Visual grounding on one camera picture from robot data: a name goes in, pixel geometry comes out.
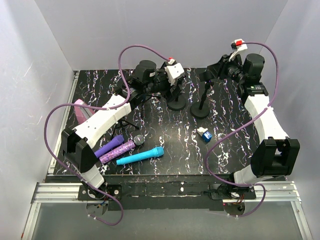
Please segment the round base mic stand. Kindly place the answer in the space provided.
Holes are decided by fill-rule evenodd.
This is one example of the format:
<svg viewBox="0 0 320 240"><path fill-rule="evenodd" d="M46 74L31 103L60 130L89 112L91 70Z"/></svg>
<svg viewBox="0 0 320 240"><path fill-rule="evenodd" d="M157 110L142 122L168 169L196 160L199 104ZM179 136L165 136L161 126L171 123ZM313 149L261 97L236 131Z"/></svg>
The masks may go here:
<svg viewBox="0 0 320 240"><path fill-rule="evenodd" d="M167 107L173 111L180 111L186 107L187 101L183 96L183 93L180 92L177 97L167 103Z"/></svg>

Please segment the glitter purple microphone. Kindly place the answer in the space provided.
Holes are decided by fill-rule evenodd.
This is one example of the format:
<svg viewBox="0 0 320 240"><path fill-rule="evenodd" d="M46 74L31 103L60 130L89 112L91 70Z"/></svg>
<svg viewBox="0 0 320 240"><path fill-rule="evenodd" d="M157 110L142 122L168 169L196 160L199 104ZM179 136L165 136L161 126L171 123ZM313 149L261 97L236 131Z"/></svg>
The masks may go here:
<svg viewBox="0 0 320 240"><path fill-rule="evenodd" d="M100 158L100 162L102 164L106 164L110 162L111 160L115 159L116 157L119 157L120 155L128 152L131 149L134 149L137 146L143 145L145 142L145 138L142 135L136 135L133 140L128 140L127 142L123 142L118 147L113 148L106 154L102 155Z"/></svg>

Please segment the cyan microphone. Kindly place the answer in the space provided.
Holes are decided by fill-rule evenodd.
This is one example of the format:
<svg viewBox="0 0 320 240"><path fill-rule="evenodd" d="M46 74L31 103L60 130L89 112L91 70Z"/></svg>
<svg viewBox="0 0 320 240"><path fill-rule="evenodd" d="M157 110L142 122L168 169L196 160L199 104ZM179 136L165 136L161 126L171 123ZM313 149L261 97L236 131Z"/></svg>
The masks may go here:
<svg viewBox="0 0 320 240"><path fill-rule="evenodd" d="M158 158L158 157L161 157L163 154L164 154L163 147L157 146L157 147L154 147L153 149L148 150L148 151L144 151L141 153L137 153L134 155L120 158L116 161L116 164L117 165L130 164L130 163L142 161L142 160L149 159L149 158Z"/></svg>

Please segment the black tripod mic stand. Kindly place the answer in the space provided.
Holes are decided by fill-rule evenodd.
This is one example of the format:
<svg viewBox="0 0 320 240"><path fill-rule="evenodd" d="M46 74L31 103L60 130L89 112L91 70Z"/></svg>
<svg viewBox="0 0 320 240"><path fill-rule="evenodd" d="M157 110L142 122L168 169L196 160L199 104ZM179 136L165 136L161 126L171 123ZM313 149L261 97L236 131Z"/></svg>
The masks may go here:
<svg viewBox="0 0 320 240"><path fill-rule="evenodd" d="M140 129L137 125L135 125L135 124L133 124L133 123L131 123L131 122L128 122L128 121L125 120L125 119L120 119L119 121L117 121L116 124L115 124L114 129L115 129L115 130L117 130L117 129L122 129L122 128L125 128L125 127L128 127L128 126L132 126L132 127L134 127L136 130L139 130L139 129Z"/></svg>

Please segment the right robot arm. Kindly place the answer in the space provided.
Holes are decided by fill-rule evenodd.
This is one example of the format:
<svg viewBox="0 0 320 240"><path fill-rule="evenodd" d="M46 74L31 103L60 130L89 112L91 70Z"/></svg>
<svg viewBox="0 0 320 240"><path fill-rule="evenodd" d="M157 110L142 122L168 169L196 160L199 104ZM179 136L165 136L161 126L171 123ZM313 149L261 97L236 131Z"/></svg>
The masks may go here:
<svg viewBox="0 0 320 240"><path fill-rule="evenodd" d="M264 63L264 57L257 53L248 54L245 60L238 54L225 54L201 74L237 83L238 97L249 112L260 141L250 164L222 180L232 199L239 198L245 188L260 181L291 175L300 151L299 141L283 130L270 106L269 93L260 81Z"/></svg>

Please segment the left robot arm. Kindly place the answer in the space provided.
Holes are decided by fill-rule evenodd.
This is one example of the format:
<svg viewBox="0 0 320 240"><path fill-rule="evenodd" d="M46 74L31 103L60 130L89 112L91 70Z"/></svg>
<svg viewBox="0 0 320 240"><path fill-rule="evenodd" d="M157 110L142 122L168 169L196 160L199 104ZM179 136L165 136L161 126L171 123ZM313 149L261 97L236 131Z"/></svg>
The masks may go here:
<svg viewBox="0 0 320 240"><path fill-rule="evenodd" d="M104 178L96 163L93 147L102 135L120 119L153 93L160 93L167 101L174 101L181 92L181 82L185 77L182 65L174 59L162 64L161 68L150 60L142 60L135 67L126 83L118 87L102 110L73 129L65 128L61 133L63 157L80 172L80 176L91 186L89 194L95 200L106 196Z"/></svg>

